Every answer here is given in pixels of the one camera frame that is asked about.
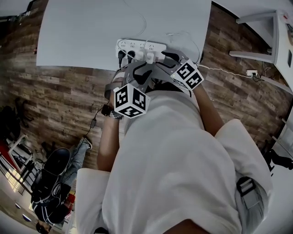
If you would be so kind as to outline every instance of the person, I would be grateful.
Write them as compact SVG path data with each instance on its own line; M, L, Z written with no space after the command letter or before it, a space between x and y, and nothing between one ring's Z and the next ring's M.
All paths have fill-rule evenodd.
M91 148L92 143L87 138L83 138L77 147L70 149L73 159L60 178L61 190L57 196L48 198L48 203L45 206L36 204L31 200L33 211L38 217L36 229L39 233L49 233L51 229L49 224L61 223L69 214L74 202L73 196L69 192L76 179L77 171L82 167L86 151Z
M201 84L196 101L172 86L148 92L147 113L125 123L121 144L119 120L105 118L98 170L77 173L78 233L238 234L237 174L271 197L270 171L240 120L224 124Z

